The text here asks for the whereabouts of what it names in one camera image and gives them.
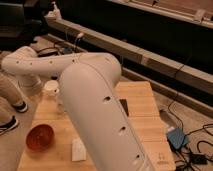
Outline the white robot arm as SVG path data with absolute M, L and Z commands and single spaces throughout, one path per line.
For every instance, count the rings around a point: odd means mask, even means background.
M 23 47 L 2 69 L 17 76 L 55 76 L 62 104 L 97 171 L 155 171 L 116 93 L 119 61 L 109 53 L 82 52 L 32 57 Z

